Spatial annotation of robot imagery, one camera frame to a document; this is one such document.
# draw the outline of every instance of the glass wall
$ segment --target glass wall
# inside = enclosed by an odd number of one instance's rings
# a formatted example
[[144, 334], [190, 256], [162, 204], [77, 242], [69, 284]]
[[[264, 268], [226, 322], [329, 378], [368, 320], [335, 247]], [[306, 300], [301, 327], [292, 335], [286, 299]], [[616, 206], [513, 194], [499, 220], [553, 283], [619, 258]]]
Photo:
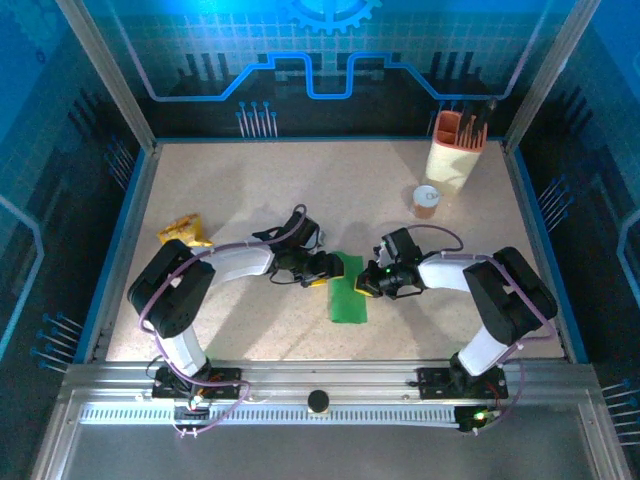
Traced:
[[157, 136], [225, 138], [427, 135], [493, 96], [503, 134], [572, 4], [87, 2]]
[[601, 3], [521, 145], [589, 360], [603, 386], [629, 378], [632, 389], [640, 388], [639, 21], [631, 0]]
[[0, 44], [0, 477], [23, 479], [138, 146], [55, 2], [0, 2]]

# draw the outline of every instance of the paper cup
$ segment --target paper cup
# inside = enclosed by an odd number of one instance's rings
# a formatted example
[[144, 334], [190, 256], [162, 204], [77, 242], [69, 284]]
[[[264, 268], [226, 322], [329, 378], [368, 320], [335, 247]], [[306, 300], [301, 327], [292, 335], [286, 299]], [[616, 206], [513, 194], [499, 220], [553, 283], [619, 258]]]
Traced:
[[413, 191], [413, 207], [411, 212], [416, 218], [431, 218], [436, 213], [440, 202], [440, 192], [431, 185], [420, 185]]

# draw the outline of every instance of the enclosure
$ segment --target enclosure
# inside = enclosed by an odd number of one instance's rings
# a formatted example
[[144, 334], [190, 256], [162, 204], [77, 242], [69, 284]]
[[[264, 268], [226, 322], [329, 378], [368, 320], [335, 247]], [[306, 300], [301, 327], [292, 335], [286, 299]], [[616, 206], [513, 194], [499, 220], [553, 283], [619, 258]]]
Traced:
[[[12, 439], [1, 443], [3, 478], [174, 468], [146, 456], [177, 444], [165, 407], [136, 403], [150, 391], [145, 367], [157, 352], [127, 298], [161, 248], [159, 231], [198, 213], [204, 235], [224, 245], [283, 225], [303, 203], [323, 250], [366, 265], [384, 235], [423, 223], [412, 194], [425, 183], [441, 113], [475, 109], [478, 118], [493, 99], [477, 164], [427, 222], [459, 235], [464, 252], [516, 247], [557, 301], [558, 338], [515, 355], [532, 372], [526, 387], [505, 367], [509, 400], [524, 392], [513, 423], [469, 446], [451, 431], [349, 417], [423, 405], [407, 376], [444, 365], [474, 338], [482, 320], [468, 292], [367, 298], [364, 322], [336, 323], [331, 285], [251, 276], [209, 289], [194, 322], [207, 357], [253, 383], [253, 403], [239, 411], [295, 412], [323, 386], [351, 420], [336, 417], [317, 440], [311, 420], [255, 427], [234, 417], [236, 426], [189, 455], [206, 462], [215, 450], [213, 464], [231, 475], [242, 452], [234, 445], [264, 448], [273, 436], [288, 447], [275, 442], [248, 471], [265, 461], [268, 478], [316, 478], [322, 456], [293, 453], [308, 443], [335, 448], [331, 475], [371, 478], [369, 457], [348, 466], [337, 437], [378, 456], [383, 445], [406, 453], [406, 442], [441, 439], [448, 447], [432, 455], [459, 449], [451, 461], [468, 463], [458, 473], [478, 463], [485, 478], [496, 468], [516, 475], [479, 453], [505, 435], [525, 465], [548, 459], [539, 467], [546, 478], [637, 475], [640, 11], [630, 0], [512, 3], [0, 3], [0, 376], [2, 436]], [[412, 235], [423, 252], [452, 242], [437, 231]], [[423, 407], [454, 404], [466, 405]], [[163, 426], [144, 417], [154, 408]], [[98, 421], [92, 409], [143, 413]], [[379, 443], [365, 440], [367, 428], [378, 429]], [[525, 453], [524, 428], [548, 445]], [[118, 452], [118, 438], [133, 442], [131, 457]], [[103, 440], [103, 458], [119, 459], [117, 469], [87, 453]], [[141, 443], [153, 446], [133, 447]], [[568, 451], [583, 461], [563, 461]], [[181, 455], [176, 465], [189, 457]], [[274, 462], [282, 455], [306, 460], [290, 471], [284, 457]], [[420, 471], [406, 456], [392, 470], [398, 478]]]

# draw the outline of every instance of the beige work surface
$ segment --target beige work surface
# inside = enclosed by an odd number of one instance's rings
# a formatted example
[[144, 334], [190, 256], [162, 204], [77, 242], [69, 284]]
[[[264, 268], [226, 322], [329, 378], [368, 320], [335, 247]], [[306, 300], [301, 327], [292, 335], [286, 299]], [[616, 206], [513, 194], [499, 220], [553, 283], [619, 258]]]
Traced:
[[[305, 203], [326, 232], [326, 250], [362, 255], [366, 264], [383, 234], [419, 223], [408, 203], [428, 150], [428, 141], [417, 140], [165, 145], [127, 288], [158, 251], [156, 232], [193, 212], [220, 244], [282, 225], [294, 205]], [[465, 187], [443, 198], [430, 222], [457, 232], [466, 252], [512, 245], [534, 265], [497, 142], [489, 143]], [[422, 229], [412, 235], [425, 252], [453, 244], [442, 233]], [[397, 301], [369, 298], [367, 312], [366, 324], [334, 324], [326, 287], [250, 277], [211, 288], [194, 327], [211, 358], [330, 360], [449, 358], [481, 326], [471, 296], [453, 290]], [[107, 358], [156, 354], [123, 297]], [[541, 343], [523, 354], [560, 357], [562, 350], [557, 342]]]

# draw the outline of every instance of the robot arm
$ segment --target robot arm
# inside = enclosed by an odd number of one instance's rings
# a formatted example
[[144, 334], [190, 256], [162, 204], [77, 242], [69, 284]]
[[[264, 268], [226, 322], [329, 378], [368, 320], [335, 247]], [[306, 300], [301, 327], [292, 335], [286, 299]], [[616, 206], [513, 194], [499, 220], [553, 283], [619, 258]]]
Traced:
[[[208, 360], [196, 338], [193, 321], [207, 290], [213, 285], [249, 275], [271, 274], [273, 277], [279, 270], [289, 271], [293, 276], [291, 283], [300, 283], [303, 287], [344, 275], [338, 256], [318, 250], [323, 233], [309, 217], [305, 217], [286, 240], [265, 243], [293, 230], [300, 218], [301, 214], [294, 212], [283, 227], [252, 234], [244, 242], [246, 247], [205, 256], [162, 292], [146, 320], [155, 330], [159, 348], [177, 370], [189, 377], [206, 378]], [[127, 297], [136, 311], [142, 312], [180, 265], [206, 250], [191, 249], [179, 240], [165, 243], [129, 289]]]
[[[355, 289], [372, 297], [392, 299], [419, 295], [429, 288], [451, 288], [471, 293], [483, 326], [471, 342], [451, 358], [451, 377], [464, 390], [490, 370], [524, 335], [542, 325], [519, 295], [488, 261], [472, 255], [431, 252], [423, 255], [406, 228], [383, 237], [374, 248], [377, 260], [356, 281]], [[535, 308], [551, 319], [557, 314], [553, 296], [513, 247], [496, 252], [502, 265]], [[413, 287], [399, 294], [402, 287]]]

